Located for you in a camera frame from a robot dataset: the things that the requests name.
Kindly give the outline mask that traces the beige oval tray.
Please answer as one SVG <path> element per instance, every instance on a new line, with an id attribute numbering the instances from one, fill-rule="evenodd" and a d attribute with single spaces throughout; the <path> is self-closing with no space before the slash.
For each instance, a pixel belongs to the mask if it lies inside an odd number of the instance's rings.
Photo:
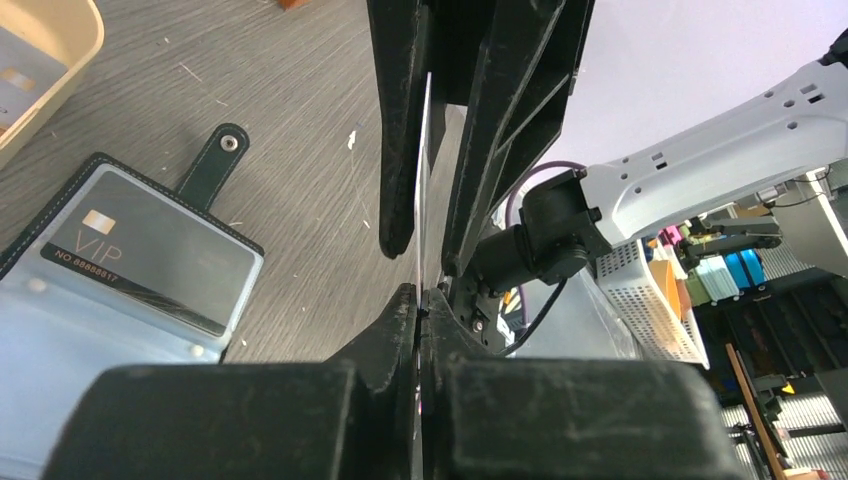
<path id="1" fill-rule="evenodd" d="M 1 165 L 77 90 L 105 38 L 91 0 L 1 2 Z"/>

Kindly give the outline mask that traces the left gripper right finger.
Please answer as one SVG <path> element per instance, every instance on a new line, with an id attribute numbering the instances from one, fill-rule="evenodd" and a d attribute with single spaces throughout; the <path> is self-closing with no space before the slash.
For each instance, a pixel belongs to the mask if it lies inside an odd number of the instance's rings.
<path id="1" fill-rule="evenodd" d="M 490 355 L 431 289 L 421 316 L 428 479 L 742 479 L 698 371 Z"/>

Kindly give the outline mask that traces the black card holder wallet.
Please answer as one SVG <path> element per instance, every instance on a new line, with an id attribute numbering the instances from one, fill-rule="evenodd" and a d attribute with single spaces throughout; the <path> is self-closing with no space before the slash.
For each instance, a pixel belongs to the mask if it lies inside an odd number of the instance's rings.
<path id="1" fill-rule="evenodd" d="M 3 251 L 3 478 L 41 475 L 103 371 L 221 360 L 264 252 L 210 210 L 249 145 L 219 125 L 175 189 L 97 152 Z"/>

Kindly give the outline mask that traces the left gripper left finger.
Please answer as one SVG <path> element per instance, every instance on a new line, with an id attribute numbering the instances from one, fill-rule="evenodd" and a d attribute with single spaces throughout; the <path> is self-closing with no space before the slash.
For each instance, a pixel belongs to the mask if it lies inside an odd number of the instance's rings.
<path id="1" fill-rule="evenodd" d="M 47 479 L 408 479 L 417 292 L 403 284 L 322 362 L 103 372 Z"/>

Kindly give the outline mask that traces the silver Chlitina card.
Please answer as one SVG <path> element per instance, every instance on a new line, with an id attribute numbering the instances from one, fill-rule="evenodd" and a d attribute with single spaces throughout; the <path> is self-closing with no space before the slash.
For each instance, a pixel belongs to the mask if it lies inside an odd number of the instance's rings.
<path id="1" fill-rule="evenodd" d="M 425 78 L 425 91 L 422 104 L 421 129 L 418 145 L 418 158 L 415 178 L 415 241 L 416 241 L 416 294 L 417 309 L 422 312 L 426 308 L 426 223 L 427 223 L 427 190 L 430 178 L 429 145 L 430 145 L 430 120 L 431 120 L 431 96 L 432 96 L 432 73 L 428 72 Z"/>

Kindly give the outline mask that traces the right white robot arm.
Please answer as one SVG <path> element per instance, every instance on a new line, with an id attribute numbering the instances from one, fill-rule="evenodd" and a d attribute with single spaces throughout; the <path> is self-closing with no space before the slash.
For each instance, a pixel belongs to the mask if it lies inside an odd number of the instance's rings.
<path id="1" fill-rule="evenodd" d="M 434 112 L 467 109 L 441 253 L 493 291 L 564 280 L 583 263 L 847 155 L 847 39 L 753 97 L 641 151 L 540 187 L 521 225 L 482 234 L 560 134 L 590 1 L 371 1 L 382 119 L 379 244 L 404 253 L 415 173 L 439 149 Z"/>

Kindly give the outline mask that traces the black gold VIP card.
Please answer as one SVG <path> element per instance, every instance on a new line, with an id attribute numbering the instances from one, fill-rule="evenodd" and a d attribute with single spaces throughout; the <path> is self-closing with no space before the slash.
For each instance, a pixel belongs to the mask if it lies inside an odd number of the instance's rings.
<path id="1" fill-rule="evenodd" d="M 243 242 L 111 168 L 88 179 L 41 255 L 214 337 L 239 317 L 262 265 Z"/>

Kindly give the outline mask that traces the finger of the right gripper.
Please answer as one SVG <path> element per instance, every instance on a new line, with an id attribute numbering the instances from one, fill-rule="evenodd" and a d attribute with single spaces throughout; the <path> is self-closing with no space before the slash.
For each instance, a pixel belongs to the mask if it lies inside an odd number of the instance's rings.
<path id="1" fill-rule="evenodd" d="M 467 1 L 482 20 L 441 248 L 461 276 L 484 223 L 561 132 L 592 1 Z"/>
<path id="2" fill-rule="evenodd" d="M 367 9 L 381 115 L 378 240 L 382 253 L 395 259 L 414 229 L 430 12 L 413 0 L 371 0 Z"/>

